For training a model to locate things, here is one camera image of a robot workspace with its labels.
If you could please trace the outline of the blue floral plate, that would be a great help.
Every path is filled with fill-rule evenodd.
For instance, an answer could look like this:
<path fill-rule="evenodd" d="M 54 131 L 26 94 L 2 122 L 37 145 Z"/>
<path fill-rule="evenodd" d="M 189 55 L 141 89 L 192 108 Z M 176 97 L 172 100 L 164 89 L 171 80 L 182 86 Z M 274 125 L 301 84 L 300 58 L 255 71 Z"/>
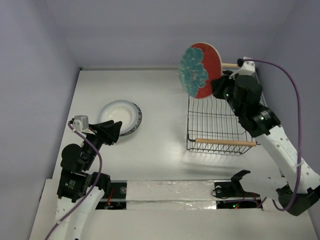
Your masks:
<path fill-rule="evenodd" d="M 132 134 L 133 132 L 135 132 L 139 126 L 141 125 L 142 123 L 142 119 L 143 119 L 143 114 L 142 114 L 142 111 L 140 109 L 140 107 L 138 105 L 136 105 L 135 103 L 131 102 L 135 108 L 136 108 L 136 112 L 137 112 L 137 120 L 135 121 L 135 124 L 134 126 L 130 129 L 130 130 L 127 130 L 125 131 L 124 133 L 120 133 L 119 136 L 120 137 L 124 137 L 124 136 L 127 136 L 127 135 L 130 135 Z"/>

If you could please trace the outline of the white blue-rimmed bowl plate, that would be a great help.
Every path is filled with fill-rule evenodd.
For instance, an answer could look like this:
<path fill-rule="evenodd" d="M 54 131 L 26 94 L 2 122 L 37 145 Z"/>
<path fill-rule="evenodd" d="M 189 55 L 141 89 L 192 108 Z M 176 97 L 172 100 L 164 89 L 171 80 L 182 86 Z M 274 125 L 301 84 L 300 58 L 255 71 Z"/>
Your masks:
<path fill-rule="evenodd" d="M 138 118 L 137 109 L 132 102 L 127 100 L 115 100 L 103 107 L 98 116 L 98 123 L 113 120 L 122 121 L 120 134 L 130 130 Z"/>

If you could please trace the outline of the red teal flower plate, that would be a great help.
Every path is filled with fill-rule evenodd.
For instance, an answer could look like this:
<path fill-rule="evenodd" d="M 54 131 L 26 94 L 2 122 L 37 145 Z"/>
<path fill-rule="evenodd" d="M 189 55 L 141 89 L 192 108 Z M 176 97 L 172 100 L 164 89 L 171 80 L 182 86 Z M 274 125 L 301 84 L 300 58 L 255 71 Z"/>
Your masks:
<path fill-rule="evenodd" d="M 211 81 L 223 74 L 222 60 L 210 44 L 197 42 L 183 54 L 178 68 L 182 88 L 189 96 L 203 99 L 213 93 Z"/>

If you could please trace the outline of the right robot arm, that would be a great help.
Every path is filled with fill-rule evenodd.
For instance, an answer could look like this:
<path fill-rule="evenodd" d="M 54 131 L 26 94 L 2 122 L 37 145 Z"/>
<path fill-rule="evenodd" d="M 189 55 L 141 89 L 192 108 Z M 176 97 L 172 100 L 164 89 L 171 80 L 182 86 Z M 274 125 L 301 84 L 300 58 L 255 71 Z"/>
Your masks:
<path fill-rule="evenodd" d="M 320 176 L 301 157 L 287 137 L 274 112 L 261 104 L 263 88 L 250 75 L 227 75 L 210 83 L 212 94 L 225 100 L 240 125 L 276 163 L 284 178 L 254 177 L 241 170 L 231 178 L 230 190 L 235 196 L 252 192 L 279 202 L 278 210 L 299 216 L 320 199 Z"/>

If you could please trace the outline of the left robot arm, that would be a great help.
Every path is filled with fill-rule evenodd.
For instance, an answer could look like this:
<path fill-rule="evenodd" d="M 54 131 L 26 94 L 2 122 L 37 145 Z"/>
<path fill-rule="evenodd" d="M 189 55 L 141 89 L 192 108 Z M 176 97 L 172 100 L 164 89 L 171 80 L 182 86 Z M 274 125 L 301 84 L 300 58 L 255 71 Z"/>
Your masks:
<path fill-rule="evenodd" d="M 90 124 L 86 115 L 76 115 L 69 129 L 83 142 L 69 144 L 61 152 L 55 224 L 47 240 L 82 240 L 100 200 L 111 192 L 111 177 L 102 172 L 100 149 L 120 136 L 121 121 Z"/>

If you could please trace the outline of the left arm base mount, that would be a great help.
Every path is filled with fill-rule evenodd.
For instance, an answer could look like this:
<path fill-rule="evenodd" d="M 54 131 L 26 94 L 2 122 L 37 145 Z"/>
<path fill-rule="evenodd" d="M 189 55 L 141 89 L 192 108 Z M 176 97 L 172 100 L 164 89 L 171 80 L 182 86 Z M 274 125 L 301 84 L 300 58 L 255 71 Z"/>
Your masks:
<path fill-rule="evenodd" d="M 127 208 L 127 181 L 111 181 L 109 192 L 105 193 L 96 210 L 125 210 Z"/>

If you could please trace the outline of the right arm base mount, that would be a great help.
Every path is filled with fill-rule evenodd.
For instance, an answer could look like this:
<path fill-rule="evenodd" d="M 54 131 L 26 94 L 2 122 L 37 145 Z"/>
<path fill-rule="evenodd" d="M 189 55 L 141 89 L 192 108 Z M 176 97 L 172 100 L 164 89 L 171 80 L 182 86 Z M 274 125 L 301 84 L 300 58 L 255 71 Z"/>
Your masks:
<path fill-rule="evenodd" d="M 259 194 L 245 191 L 240 180 L 249 170 L 241 170 L 230 180 L 214 182 L 211 196 L 217 199 L 217 209 L 262 209 L 263 200 Z"/>

